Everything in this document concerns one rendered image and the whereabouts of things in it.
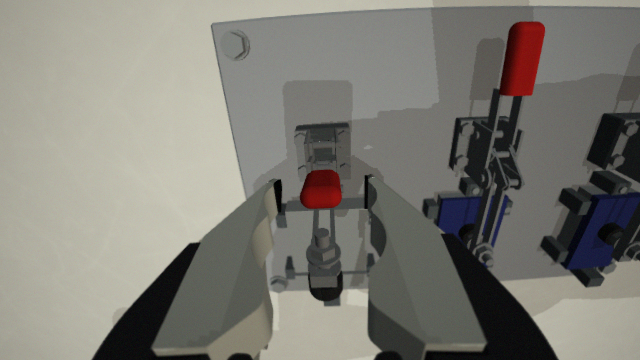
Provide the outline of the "toggle clamp with red handle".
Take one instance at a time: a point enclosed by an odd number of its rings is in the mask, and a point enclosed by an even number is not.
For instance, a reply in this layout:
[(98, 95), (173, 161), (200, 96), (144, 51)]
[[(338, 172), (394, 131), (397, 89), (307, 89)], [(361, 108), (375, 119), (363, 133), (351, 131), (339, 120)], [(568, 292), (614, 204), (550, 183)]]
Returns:
[[(545, 27), (540, 22), (517, 22), (512, 25), (500, 89), (493, 88), (489, 116), (460, 117), (455, 122), (449, 166), (453, 171), (465, 171), (484, 189), (476, 223), (462, 226), (459, 237), (472, 254), (487, 266), (495, 262), (491, 241), (505, 190), (520, 190), (525, 185), (517, 164), (525, 132), (518, 127), (525, 96), (533, 93), (544, 35)], [(499, 116), (503, 95), (514, 96), (510, 117)], [(495, 183), (497, 187), (483, 235)]]
[[(640, 113), (604, 113), (586, 160), (640, 183)], [(640, 202), (625, 230), (611, 222), (597, 236), (617, 262), (640, 261)]]

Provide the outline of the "grey fixture plate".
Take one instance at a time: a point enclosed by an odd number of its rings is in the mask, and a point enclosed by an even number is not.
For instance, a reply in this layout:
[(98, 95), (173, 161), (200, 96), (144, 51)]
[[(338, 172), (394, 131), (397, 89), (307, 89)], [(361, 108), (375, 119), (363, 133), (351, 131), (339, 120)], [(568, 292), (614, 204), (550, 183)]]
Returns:
[[(604, 113), (640, 113), (640, 7), (464, 6), (377, 9), (211, 24), (246, 200), (281, 179), (282, 203), (300, 200), (297, 125), (348, 123), (351, 179), (364, 197), (374, 174), (423, 215), (424, 199), (462, 193), (449, 166), (456, 118), (487, 117), (500, 89), (508, 32), (537, 21), (545, 36), (517, 164), (493, 248), (499, 281), (573, 276), (540, 247), (560, 234), (593, 171), (587, 156)], [(220, 46), (228, 30), (250, 44), (241, 60)], [(425, 216), (425, 215), (424, 215)], [(557, 240), (557, 239), (556, 239)]]

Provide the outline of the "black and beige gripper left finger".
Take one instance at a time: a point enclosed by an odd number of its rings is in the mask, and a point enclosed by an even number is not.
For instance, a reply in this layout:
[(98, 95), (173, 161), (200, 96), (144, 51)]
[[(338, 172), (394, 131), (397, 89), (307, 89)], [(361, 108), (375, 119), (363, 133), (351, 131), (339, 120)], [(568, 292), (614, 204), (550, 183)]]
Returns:
[(265, 259), (281, 203), (281, 179), (271, 179), (189, 243), (118, 320), (92, 360), (227, 360), (235, 353), (259, 360), (273, 334)]

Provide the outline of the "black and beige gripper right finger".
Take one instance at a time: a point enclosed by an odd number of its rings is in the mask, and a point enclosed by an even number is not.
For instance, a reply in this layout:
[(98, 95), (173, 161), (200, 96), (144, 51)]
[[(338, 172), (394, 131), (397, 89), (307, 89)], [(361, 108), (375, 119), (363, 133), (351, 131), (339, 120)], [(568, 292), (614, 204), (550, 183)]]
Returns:
[(380, 257), (369, 271), (368, 336), (382, 352), (403, 360), (559, 360), (470, 250), (374, 174), (365, 175), (364, 209)]

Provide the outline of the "dark blue flat plate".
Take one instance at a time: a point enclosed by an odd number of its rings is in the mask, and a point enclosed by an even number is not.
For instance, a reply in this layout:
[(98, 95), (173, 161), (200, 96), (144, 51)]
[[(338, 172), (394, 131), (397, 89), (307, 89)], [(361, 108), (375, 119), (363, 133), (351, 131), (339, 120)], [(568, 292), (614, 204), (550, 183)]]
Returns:
[(610, 195), (597, 186), (579, 186), (578, 193), (592, 203), (586, 215), (569, 210), (557, 241), (569, 252), (564, 262), (566, 270), (609, 266), (613, 247), (598, 236), (607, 223), (616, 223), (624, 230), (640, 201), (640, 193), (632, 188), (625, 195)]
[[(489, 206), (487, 218), (483, 228), (483, 235), (485, 233), (486, 225), (488, 222), (489, 214), (491, 211), (491, 205), (494, 198), (495, 191), (493, 191), (491, 203)], [(434, 219), (436, 224), (445, 233), (453, 233), (462, 243), (463, 241), (459, 237), (459, 230), (462, 226), (469, 223), (476, 223), (482, 195), (478, 196), (465, 196), (463, 193), (442, 193), (438, 194), (437, 205), (438, 213), (437, 219)], [(495, 241), (500, 229), (500, 225), (503, 219), (503, 215), (506, 209), (506, 205), (509, 197), (505, 194), (500, 214), (498, 217), (497, 226), (494, 232), (494, 236), (491, 245), (494, 248)], [(464, 243), (463, 243), (464, 244)]]

